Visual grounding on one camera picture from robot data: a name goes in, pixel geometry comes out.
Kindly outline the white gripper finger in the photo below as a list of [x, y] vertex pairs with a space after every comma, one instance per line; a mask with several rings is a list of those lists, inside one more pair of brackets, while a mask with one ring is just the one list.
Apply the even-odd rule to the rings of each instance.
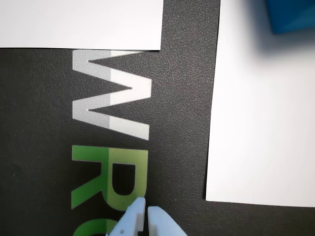
[[158, 206], [148, 207], [150, 236], [187, 236], [174, 219]]
[[144, 229], [146, 200], [137, 197], [107, 236], [137, 236]]

